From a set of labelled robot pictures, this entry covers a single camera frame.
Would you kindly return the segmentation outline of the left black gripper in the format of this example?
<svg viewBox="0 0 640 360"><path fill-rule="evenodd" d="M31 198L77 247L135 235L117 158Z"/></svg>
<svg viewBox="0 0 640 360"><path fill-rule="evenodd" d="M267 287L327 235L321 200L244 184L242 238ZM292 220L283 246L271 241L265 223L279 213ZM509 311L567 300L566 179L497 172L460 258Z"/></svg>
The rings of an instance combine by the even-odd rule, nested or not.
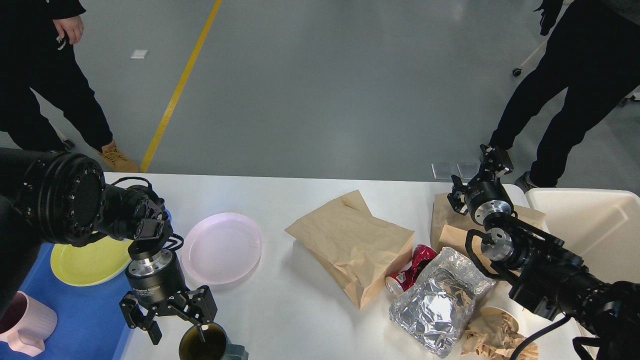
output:
<svg viewBox="0 0 640 360"><path fill-rule="evenodd" d="M129 328L140 328L157 346L162 331L155 316L177 316L201 328L214 324L218 307L213 292L208 285L186 287L176 251L129 248L128 253L131 262L125 276L132 291L119 301L119 309ZM140 306L149 311L143 314Z"/></svg>

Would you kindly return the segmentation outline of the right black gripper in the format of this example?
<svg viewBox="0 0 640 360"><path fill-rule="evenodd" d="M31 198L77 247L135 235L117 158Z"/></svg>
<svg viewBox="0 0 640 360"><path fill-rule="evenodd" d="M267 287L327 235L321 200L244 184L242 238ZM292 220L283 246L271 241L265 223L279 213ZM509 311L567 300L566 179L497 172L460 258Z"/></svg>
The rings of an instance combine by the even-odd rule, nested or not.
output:
<svg viewBox="0 0 640 360"><path fill-rule="evenodd" d="M514 213L514 203L501 184L501 178L514 171L514 164L507 150L498 146L480 144L482 159L479 182L469 182L452 174L451 192L446 196L454 212L469 214L472 221L487 227L495 218Z"/></svg>

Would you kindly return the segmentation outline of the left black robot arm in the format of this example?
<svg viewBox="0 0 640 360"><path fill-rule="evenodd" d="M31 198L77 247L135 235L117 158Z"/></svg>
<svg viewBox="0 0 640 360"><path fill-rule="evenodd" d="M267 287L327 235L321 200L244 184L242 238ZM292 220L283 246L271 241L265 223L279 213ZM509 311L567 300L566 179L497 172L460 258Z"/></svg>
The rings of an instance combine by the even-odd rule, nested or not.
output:
<svg viewBox="0 0 640 360"><path fill-rule="evenodd" d="M210 287L191 290L178 260L185 240L174 232L165 200L142 184L108 184L98 162L80 153L1 149L1 312L6 313L43 243L82 248L105 237L130 240L119 302L126 324L162 339L156 318L193 325L199 341L213 325Z"/></svg>

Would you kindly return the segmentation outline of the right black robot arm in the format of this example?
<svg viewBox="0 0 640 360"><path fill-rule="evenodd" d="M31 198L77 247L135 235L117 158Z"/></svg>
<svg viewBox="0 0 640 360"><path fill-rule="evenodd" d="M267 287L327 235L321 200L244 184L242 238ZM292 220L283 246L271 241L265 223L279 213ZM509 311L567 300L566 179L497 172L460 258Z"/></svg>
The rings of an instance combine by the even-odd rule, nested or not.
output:
<svg viewBox="0 0 640 360"><path fill-rule="evenodd" d="M573 338L581 360L590 359L588 347L598 349L598 360L637 360L639 285L599 280L581 256L563 247L562 239L519 219L500 180L514 170L507 151L487 145L480 149L478 173L467 184L453 175L447 196L455 212L470 215L483 227L468 230L467 255L485 277L507 281L512 300L551 321L519 344L510 358L516 360L537 338L576 319L592 333Z"/></svg>

